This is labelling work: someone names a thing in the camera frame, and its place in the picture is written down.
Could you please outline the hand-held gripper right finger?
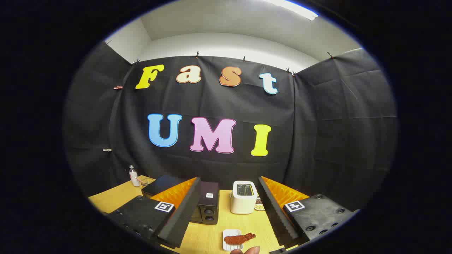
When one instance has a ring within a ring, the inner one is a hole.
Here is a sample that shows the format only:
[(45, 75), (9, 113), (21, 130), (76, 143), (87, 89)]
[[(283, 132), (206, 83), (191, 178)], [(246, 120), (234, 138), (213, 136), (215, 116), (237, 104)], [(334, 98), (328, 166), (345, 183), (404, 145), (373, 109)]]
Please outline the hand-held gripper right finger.
[(278, 244), (285, 248), (313, 241), (357, 213), (326, 195), (307, 196), (263, 176), (258, 177), (258, 194)]

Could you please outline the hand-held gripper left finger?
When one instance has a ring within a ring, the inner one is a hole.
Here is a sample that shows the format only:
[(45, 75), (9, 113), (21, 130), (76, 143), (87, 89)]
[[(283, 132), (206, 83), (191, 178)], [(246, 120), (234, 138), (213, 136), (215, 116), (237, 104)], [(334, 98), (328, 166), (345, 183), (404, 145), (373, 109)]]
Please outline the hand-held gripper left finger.
[(149, 188), (106, 217), (149, 245), (179, 248), (200, 197), (199, 177), (178, 183), (153, 195)]

